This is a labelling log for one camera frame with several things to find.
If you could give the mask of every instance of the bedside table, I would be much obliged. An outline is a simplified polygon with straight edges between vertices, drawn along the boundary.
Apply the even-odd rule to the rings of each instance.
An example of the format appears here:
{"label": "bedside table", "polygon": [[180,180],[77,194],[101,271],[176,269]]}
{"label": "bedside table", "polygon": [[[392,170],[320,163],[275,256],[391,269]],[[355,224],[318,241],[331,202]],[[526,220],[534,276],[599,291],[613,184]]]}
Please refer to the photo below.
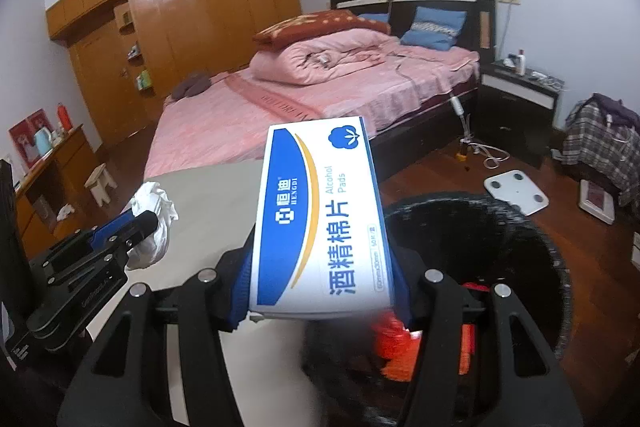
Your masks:
{"label": "bedside table", "polygon": [[474,135],[540,168],[548,154],[552,124],[564,82],[547,86],[530,80],[533,70],[520,76],[498,64],[480,68],[476,113],[471,117]]}

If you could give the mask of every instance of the bottle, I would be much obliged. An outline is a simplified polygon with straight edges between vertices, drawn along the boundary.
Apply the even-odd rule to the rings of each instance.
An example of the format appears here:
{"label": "bottle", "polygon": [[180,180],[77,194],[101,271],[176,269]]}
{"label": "bottle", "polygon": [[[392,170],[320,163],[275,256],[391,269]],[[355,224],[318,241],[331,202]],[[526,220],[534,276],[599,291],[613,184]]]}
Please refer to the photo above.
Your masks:
{"label": "bottle", "polygon": [[66,136],[66,131],[64,126],[62,125],[62,122],[60,121],[60,118],[58,118],[58,127],[57,127],[57,131],[58,131],[58,136],[64,138]]}
{"label": "bottle", "polygon": [[518,52],[518,63],[516,64],[516,74],[524,76],[526,72],[527,72],[527,67],[525,65],[524,50],[520,50]]}
{"label": "bottle", "polygon": [[65,131],[69,132],[73,129],[74,125],[71,123],[69,113],[66,111],[66,107],[61,103],[58,104],[58,118],[60,118],[60,123]]}

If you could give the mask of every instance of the blue pillow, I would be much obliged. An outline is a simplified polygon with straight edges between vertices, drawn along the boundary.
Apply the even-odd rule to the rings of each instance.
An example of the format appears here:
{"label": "blue pillow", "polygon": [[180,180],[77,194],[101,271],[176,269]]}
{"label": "blue pillow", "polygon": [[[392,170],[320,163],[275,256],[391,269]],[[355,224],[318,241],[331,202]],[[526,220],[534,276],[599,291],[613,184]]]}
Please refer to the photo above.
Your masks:
{"label": "blue pillow", "polygon": [[389,23],[389,14],[388,13],[361,13],[358,17],[362,17],[363,19],[369,19],[371,21],[379,21]]}
{"label": "blue pillow", "polygon": [[400,39],[401,44],[422,46],[441,52],[456,43],[466,20],[466,12],[437,10],[418,6],[411,28]]}

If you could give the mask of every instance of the dark towel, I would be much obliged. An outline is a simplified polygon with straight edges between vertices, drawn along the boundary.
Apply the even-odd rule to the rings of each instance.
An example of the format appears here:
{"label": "dark towel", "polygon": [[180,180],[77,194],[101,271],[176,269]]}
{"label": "dark towel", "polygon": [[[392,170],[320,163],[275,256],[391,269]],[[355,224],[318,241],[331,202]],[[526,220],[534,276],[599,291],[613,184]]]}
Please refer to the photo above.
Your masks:
{"label": "dark towel", "polygon": [[196,96],[197,94],[200,94],[201,92],[204,92],[207,89],[209,89],[209,87],[211,87],[211,79],[209,77],[199,78],[198,81],[195,84],[193,84],[193,86],[187,89],[187,92],[184,95]]}
{"label": "dark towel", "polygon": [[174,87],[174,90],[172,90],[171,92],[172,99],[180,100],[181,98],[184,98],[185,95],[187,94],[187,90],[195,86],[198,82],[203,82],[204,80],[209,80],[209,73],[206,73],[203,71],[194,71],[193,73],[189,73],[187,75],[187,78],[185,78],[180,84]]}

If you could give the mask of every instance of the pink bedding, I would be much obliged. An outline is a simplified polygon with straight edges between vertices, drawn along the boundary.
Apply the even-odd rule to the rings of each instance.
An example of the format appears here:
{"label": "pink bedding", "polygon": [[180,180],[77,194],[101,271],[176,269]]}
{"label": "pink bedding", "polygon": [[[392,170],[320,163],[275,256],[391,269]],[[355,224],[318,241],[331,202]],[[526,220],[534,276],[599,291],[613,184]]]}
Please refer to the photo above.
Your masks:
{"label": "pink bedding", "polygon": [[226,77],[225,84],[247,102],[269,111],[280,121],[302,122],[322,118],[320,109],[305,105],[286,94],[267,89],[264,82],[249,82],[239,73],[232,73]]}
{"label": "pink bedding", "polygon": [[249,69],[255,78],[284,84],[321,84],[385,61],[380,46],[397,41],[384,33],[354,28],[296,42],[281,52],[259,51]]}
{"label": "pink bedding", "polygon": [[[438,52],[401,46],[393,40],[384,51],[388,55],[381,64],[311,86],[256,80],[249,69],[238,74],[249,84],[315,108],[325,118],[362,116],[370,138],[403,115],[419,110],[425,100],[478,74],[478,54],[462,48]],[[225,82],[217,82],[198,96],[166,106],[151,144],[145,179],[261,158],[268,127],[282,122]]]}

